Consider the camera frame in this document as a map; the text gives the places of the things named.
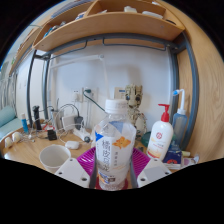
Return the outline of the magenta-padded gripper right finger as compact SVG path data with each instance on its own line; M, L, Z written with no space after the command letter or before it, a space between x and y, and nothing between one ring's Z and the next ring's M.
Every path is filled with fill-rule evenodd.
M157 158L149 158L134 148L130 165L130 184L140 188L171 174L171 171Z

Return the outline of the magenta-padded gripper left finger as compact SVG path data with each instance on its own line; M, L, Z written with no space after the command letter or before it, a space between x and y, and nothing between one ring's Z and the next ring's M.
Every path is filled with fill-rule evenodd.
M95 148L91 148L77 159L67 159L55 175L81 187L94 189L97 178L95 158Z

